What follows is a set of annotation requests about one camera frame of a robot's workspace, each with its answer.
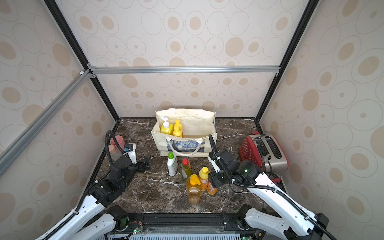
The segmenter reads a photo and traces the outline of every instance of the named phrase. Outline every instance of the yellow bottle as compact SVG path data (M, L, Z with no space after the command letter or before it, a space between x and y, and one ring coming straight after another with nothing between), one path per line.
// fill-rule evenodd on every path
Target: yellow bottle
M184 137L184 134L183 134L183 125L180 123L180 120L179 119L176 119L175 121L175 126L178 126L180 131L181 131L181 137Z
M208 173L207 167L203 167L199 172L199 180L201 182L201 191L204 192L208 187Z
M188 202L191 205L198 204L201 197L200 180L196 174L187 179Z
M174 130L173 130L173 133L172 133L174 136L176 137L182 137L183 136L183 133L180 131L179 127L178 126L175 126L174 127Z
M161 126L161 129L160 129L160 132L161 132L161 133L165 133L165 134L172 135L172 132L173 132L173 124L167 122L167 121L168 121L168 118L167 118L167 117L161 116L160 118L164 120L164 123L163 123L163 125Z

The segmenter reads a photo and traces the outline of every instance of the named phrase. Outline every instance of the polka dot wallpaper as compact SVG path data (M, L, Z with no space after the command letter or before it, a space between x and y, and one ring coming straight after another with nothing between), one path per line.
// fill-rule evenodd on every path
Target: polka dot wallpaper
M268 109L283 181L338 240L382 239L384 1L325 0Z
M0 154L82 67L38 0L0 4Z
M30 240L73 209L114 120L87 80L0 177L0 239Z
M94 66L279 65L308 0L60 0Z
M255 117L274 73L98 74L120 117L202 108L217 117Z

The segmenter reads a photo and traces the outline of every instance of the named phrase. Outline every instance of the bag handle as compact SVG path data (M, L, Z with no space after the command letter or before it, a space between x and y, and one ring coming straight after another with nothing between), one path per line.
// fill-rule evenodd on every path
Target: bag handle
M173 141L173 140L170 137L168 137L168 136L166 137L166 139L167 139L167 142L169 142L169 147L172 150L172 152L176 152L177 155L183 156L183 157L190 157L193 154L197 153L197 151L199 150L201 144L203 143L203 138L202 137L194 139L198 143L198 145L197 145L196 149L192 153L188 153L187 154L187 153L181 153L181 152L176 151L173 148L173 146L172 146L172 142L171 141Z

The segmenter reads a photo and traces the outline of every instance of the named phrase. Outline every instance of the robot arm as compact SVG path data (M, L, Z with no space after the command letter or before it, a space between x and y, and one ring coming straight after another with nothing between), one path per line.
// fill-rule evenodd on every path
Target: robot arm
M132 153L134 153L134 148L128 153L129 156L131 156ZM100 180L92 183L83 193L78 206L36 240L89 239L83 238L83 236L99 236L100 234L110 232L115 228L117 219L121 219L124 216L118 216L121 212L125 213L121 208L119 211L104 214L100 219L96 220L95 223L87 226L80 232L78 231L125 191L136 172L149 170L150 159L150 154L147 154L143 162L136 162L136 156L134 157L134 163L130 157L126 156L120 157L116 162L112 162L111 160L109 166L110 172Z
M223 149L216 152L213 138L210 137L211 161L219 166L220 171L209 174L209 182L213 187L221 187L231 182L239 187L247 188L270 205L281 218L264 214L254 208L240 210L240 217L245 227L263 229L281 239L318 240L325 233L336 240L327 230L328 218L323 214L314 214L281 191L269 177L253 162L245 160L239 164L230 153Z

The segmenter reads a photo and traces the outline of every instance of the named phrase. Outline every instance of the toaster slot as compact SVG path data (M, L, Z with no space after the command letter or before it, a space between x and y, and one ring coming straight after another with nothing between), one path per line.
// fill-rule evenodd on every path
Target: toaster slot
M267 148L265 147L263 140L260 137L254 139L257 150L259 151L260 156L264 157L269 154Z
M269 136L266 136L265 140L266 140L267 144L269 145L271 151L273 152L273 155L275 156L275 158L280 159L281 158L281 152L279 151L279 148L277 147L275 141Z

